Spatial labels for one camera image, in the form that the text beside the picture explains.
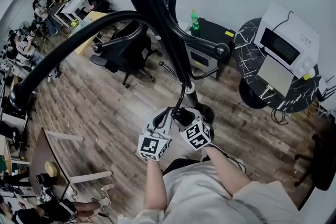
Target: wooden floor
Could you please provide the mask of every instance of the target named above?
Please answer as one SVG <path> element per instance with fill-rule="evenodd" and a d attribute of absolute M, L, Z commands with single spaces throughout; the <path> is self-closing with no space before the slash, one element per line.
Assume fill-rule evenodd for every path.
<path fill-rule="evenodd" d="M 50 52 L 67 36 L 63 30 L 58 36 L 41 44 L 42 51 Z M 103 40 L 113 31 L 106 29 Z M 121 84 L 123 73 L 111 73 L 92 64 L 88 57 L 92 46 L 84 56 L 72 53 L 61 64 L 59 79 L 45 80 L 37 89 L 36 112 L 28 124 L 28 157 L 34 149 L 39 129 L 82 135 L 81 144 L 55 141 L 58 155 L 68 167 L 70 176 L 111 170 L 110 178 L 91 183 L 77 184 L 77 191 L 89 201 L 99 197 L 99 187 L 114 183 L 110 191 L 111 216 L 120 214 L 135 216 L 143 203 L 146 162 L 137 155 L 138 136 L 148 115 L 165 106 L 176 103 L 180 84 L 158 65 L 163 58 L 153 55 L 148 68 L 156 77 L 152 83 L 142 75 L 132 76 L 131 87 Z M 307 194 L 311 180 L 300 187 L 294 182 L 307 167 L 304 161 L 294 161 L 296 153 L 312 154 L 313 133 L 318 133 L 324 121 L 314 115 L 296 113 L 286 117 L 289 124 L 280 126 L 271 120 L 271 108 L 254 110 L 246 107 L 239 95 L 241 76 L 232 57 L 229 65 L 216 81 L 206 78 L 196 81 L 199 100 L 211 106 L 215 143 L 226 152 L 244 161 L 247 174 L 262 183 L 279 180 L 298 206 Z M 167 165 L 181 154 L 198 157 L 172 130 L 173 143 L 166 151 L 161 165 Z M 101 223 L 101 217 L 95 217 Z"/>

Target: black marble table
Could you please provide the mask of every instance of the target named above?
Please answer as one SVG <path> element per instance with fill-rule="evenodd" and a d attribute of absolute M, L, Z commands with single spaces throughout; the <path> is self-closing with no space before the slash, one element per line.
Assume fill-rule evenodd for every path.
<path fill-rule="evenodd" d="M 254 44 L 260 21 L 261 18 L 248 21 L 236 34 L 235 56 L 238 69 L 244 80 L 241 86 L 242 84 L 243 87 L 246 85 L 248 86 L 247 90 L 253 91 L 255 96 L 259 99 L 256 100 L 259 102 L 259 105 L 260 103 L 264 103 L 264 106 L 269 105 L 276 110 L 286 113 L 302 111 L 306 109 L 316 97 L 321 78 L 319 69 L 317 65 L 314 66 L 316 75 L 309 80 L 294 77 L 287 96 L 283 99 L 273 91 L 267 90 L 266 85 L 256 78 L 256 74 L 266 57 L 265 52 L 262 52 L 260 48 Z M 239 87 L 240 94 L 244 99 L 241 88 L 242 87 Z"/>

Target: white microwave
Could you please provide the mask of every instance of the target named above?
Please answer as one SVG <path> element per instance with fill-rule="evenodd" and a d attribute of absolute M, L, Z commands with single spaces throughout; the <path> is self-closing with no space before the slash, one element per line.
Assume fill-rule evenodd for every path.
<path fill-rule="evenodd" d="M 254 43 L 301 78 L 317 64 L 319 34 L 293 12 L 272 3 L 261 19 Z"/>

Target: yellow label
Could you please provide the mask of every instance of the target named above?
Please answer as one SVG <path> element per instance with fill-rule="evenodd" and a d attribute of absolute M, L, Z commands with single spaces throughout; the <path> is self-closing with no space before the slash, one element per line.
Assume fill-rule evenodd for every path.
<path fill-rule="evenodd" d="M 228 35 L 228 36 L 231 36 L 231 37 L 233 37 L 235 35 L 235 34 L 229 32 L 229 31 L 226 31 L 225 34 Z"/>

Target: plastic bottle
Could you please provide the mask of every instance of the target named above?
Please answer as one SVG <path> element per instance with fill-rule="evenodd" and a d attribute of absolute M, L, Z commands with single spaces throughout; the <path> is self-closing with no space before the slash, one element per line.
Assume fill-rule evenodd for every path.
<path fill-rule="evenodd" d="M 191 11 L 191 21 L 193 22 L 193 28 L 195 30 L 199 30 L 199 24 L 198 24 L 198 16 L 196 14 L 196 11 L 193 9 Z"/>

